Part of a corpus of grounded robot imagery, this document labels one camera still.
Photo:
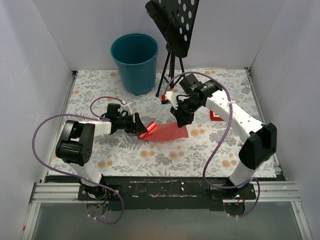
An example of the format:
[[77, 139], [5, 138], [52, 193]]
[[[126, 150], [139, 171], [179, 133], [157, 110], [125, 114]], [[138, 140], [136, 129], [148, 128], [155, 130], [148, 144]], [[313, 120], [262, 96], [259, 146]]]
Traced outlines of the teal plastic trash bin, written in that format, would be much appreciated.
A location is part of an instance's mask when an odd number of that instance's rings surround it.
[[156, 82], [158, 43], [142, 33], [119, 37], [110, 47], [126, 91], [139, 96], [149, 92]]

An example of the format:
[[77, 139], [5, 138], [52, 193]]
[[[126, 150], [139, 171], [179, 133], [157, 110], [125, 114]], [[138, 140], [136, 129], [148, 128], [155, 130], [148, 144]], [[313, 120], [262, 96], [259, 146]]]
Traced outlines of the black perforated music stand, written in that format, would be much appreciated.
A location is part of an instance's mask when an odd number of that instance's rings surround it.
[[190, 49], [198, 6], [198, 0], [150, 0], [145, 4], [146, 12], [166, 41], [167, 57], [156, 97], [160, 95], [163, 82], [168, 83], [175, 76], [176, 59], [181, 71], [185, 71], [183, 59]]

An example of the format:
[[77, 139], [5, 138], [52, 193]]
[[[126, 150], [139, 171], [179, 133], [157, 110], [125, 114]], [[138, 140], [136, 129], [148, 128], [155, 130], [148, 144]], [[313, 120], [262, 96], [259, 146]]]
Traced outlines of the red plastic trash bag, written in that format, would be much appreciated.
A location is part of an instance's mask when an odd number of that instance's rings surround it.
[[151, 121], [146, 128], [148, 133], [139, 134], [138, 138], [147, 142], [164, 143], [189, 137], [187, 127], [178, 127], [176, 122], [156, 124]]

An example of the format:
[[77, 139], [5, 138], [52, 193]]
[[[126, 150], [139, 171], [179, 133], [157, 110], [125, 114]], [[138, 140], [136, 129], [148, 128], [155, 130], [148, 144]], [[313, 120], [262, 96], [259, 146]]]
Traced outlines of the red toy calculator block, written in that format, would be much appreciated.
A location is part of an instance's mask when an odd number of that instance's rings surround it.
[[212, 110], [210, 111], [210, 120], [211, 121], [223, 121], [223, 119]]

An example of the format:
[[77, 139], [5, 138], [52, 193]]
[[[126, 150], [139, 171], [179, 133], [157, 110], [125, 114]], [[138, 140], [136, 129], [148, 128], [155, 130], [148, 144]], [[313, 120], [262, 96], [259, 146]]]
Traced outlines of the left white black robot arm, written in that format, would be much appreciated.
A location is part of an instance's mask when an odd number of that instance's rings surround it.
[[107, 191], [106, 187], [100, 183], [102, 174], [90, 160], [94, 138], [112, 135], [117, 130], [124, 130], [127, 134], [148, 132], [139, 114], [132, 113], [128, 103], [124, 106], [117, 103], [108, 104], [106, 113], [102, 117], [107, 118], [108, 121], [67, 120], [55, 148], [55, 155], [75, 170], [82, 184], [90, 186], [89, 194], [95, 200], [103, 199]]

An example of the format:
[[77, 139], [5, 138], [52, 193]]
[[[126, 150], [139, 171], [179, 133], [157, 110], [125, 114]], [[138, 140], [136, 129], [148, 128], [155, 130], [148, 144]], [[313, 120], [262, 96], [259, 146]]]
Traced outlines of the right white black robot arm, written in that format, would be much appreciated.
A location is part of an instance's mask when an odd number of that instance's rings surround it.
[[172, 91], [166, 91], [161, 96], [162, 101], [171, 104], [170, 112], [175, 116], [179, 128], [191, 124], [195, 112], [200, 107], [205, 107], [223, 119], [227, 123], [227, 129], [235, 131], [242, 141], [243, 145], [238, 153], [240, 162], [229, 176], [226, 186], [230, 198], [239, 198], [245, 192], [244, 185], [261, 164], [276, 153], [276, 126], [250, 116], [233, 103], [227, 90], [214, 80], [205, 83], [196, 81], [195, 84], [183, 80], [181, 86], [187, 94], [186, 99], [179, 100]]

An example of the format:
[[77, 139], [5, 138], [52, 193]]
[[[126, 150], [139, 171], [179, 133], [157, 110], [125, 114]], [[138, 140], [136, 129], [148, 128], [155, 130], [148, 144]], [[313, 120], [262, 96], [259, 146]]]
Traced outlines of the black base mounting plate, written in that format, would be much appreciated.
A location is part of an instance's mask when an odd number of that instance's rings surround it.
[[217, 189], [201, 177], [105, 176], [102, 184], [119, 195], [100, 187], [89, 189], [81, 184], [78, 200], [106, 202], [110, 211], [120, 211], [122, 208], [223, 211], [226, 200], [242, 210], [245, 201], [256, 199], [252, 183], [240, 189]]

